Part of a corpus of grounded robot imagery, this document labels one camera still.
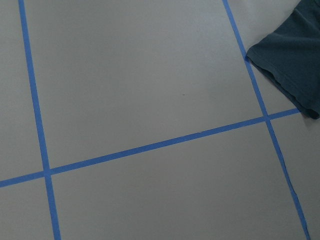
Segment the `black graphic t-shirt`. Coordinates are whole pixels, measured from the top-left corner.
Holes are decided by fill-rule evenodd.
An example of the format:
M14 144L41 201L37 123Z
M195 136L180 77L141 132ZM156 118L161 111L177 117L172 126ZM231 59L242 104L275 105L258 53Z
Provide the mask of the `black graphic t-shirt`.
M301 0L247 59L305 116L320 117L320 2Z

